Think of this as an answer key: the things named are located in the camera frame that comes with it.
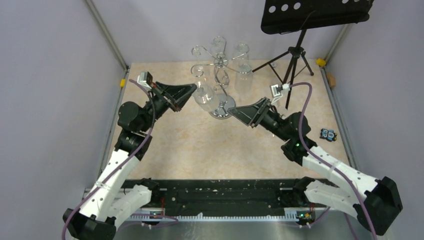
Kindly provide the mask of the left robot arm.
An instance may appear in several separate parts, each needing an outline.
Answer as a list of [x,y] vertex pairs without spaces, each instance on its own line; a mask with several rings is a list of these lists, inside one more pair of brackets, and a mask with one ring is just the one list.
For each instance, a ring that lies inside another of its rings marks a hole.
[[148,100],[144,106],[127,101],[119,107],[117,124],[121,132],[114,152],[86,197],[64,212],[63,240],[67,234],[77,240],[112,240],[138,208],[160,202],[158,185],[150,179],[143,179],[120,199],[116,197],[147,152],[156,121],[169,109],[181,111],[198,87],[194,83],[168,85],[158,81],[137,86]]

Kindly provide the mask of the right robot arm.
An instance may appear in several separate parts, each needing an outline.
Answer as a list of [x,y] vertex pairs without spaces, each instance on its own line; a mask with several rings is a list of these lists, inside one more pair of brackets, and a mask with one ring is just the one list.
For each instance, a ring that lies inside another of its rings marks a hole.
[[228,113],[247,126],[262,126],[285,143],[285,157],[319,173],[330,185],[303,177],[294,188],[299,206],[322,204],[350,215],[371,233],[383,236],[403,210],[396,182],[367,175],[331,156],[306,135],[311,128],[301,112],[281,117],[264,97],[252,105],[231,107]]

